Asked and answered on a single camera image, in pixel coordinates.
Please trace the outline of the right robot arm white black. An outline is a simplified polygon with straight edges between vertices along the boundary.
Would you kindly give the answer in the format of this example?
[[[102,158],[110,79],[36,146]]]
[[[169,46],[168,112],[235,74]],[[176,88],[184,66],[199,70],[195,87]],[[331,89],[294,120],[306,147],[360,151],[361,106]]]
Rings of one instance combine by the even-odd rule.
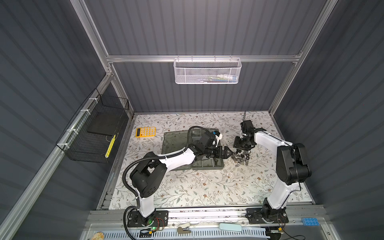
[[[271,194],[265,198],[261,216],[272,222],[283,216],[290,195],[301,191],[301,183],[312,175],[308,165],[308,155],[303,144],[294,144],[279,139],[263,128],[255,128],[252,121],[241,122],[241,136],[235,138],[234,148],[249,152],[261,145],[276,157],[276,182]]]

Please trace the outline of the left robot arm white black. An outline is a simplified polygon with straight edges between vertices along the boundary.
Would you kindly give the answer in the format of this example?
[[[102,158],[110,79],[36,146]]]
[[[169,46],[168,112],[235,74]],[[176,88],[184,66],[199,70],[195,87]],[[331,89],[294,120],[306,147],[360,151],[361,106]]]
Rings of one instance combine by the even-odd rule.
[[[149,152],[124,170],[123,184],[134,193],[137,200],[137,211],[142,218],[154,215],[156,209],[153,195],[166,173],[190,165],[201,156],[224,160],[234,155],[229,147],[219,145],[222,136],[220,132],[206,131],[200,139],[192,143],[188,142],[181,150],[165,155]]]

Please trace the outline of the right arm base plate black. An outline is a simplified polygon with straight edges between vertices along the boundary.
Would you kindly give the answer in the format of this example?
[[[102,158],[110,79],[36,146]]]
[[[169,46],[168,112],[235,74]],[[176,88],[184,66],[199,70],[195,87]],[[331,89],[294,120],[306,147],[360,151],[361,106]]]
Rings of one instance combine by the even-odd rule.
[[[250,224],[287,224],[289,218],[286,208],[275,210],[269,208],[248,208],[245,217]]]

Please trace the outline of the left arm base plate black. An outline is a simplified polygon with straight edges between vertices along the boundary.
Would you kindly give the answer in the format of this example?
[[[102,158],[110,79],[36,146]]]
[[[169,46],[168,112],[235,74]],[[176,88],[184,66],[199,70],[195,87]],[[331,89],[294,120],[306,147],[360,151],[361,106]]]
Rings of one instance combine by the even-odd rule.
[[[131,211],[127,216],[127,227],[166,227],[168,225],[169,211],[155,210],[144,218],[138,211]]]

